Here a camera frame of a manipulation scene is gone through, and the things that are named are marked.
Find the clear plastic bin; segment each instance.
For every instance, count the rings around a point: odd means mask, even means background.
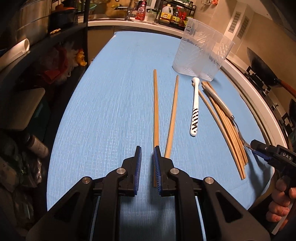
[[[204,76],[206,80],[210,80],[210,76],[215,76],[218,72],[232,45],[233,42],[223,34],[196,19],[189,18],[173,62],[173,69],[180,74]]]
[[[208,81],[212,81],[214,79],[229,51],[234,45],[234,42],[218,31],[215,32],[213,40],[215,41],[215,45],[198,76],[199,78]]]

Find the paper towel roll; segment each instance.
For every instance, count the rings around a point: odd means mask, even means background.
[[[27,53],[29,48],[30,43],[28,39],[24,39],[23,41],[13,46],[0,58],[0,71],[11,62],[15,61],[17,58]]]

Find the human hand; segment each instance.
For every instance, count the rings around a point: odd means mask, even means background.
[[[273,201],[270,203],[268,207],[269,211],[266,213],[266,219],[269,222],[278,222],[283,216],[286,216],[290,211],[288,206],[291,199],[296,199],[296,188],[290,188],[289,197],[285,195],[284,191],[287,188],[287,184],[284,179],[285,177],[280,178],[276,182],[276,188],[271,193]],[[285,226],[288,220],[289,219],[287,217],[280,229]]]

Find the yellow figurine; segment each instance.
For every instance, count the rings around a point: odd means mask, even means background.
[[[76,55],[76,62],[81,66],[86,66],[87,62],[84,61],[83,49],[80,49]]]

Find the blue tablecloth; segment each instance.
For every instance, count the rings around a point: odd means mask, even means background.
[[[160,149],[164,154],[180,39],[144,32],[117,32],[85,72],[66,108],[51,155],[48,208],[80,178],[103,177],[142,147],[138,195],[121,198],[121,240],[174,240],[174,199],[161,198],[153,178],[153,69],[157,69]],[[247,142],[264,142],[247,105],[222,71],[212,85],[235,116]],[[189,134],[193,87],[180,75],[171,159],[191,177],[215,178],[245,208],[268,184],[272,169],[249,155],[241,181],[227,144],[200,99],[198,134]]]

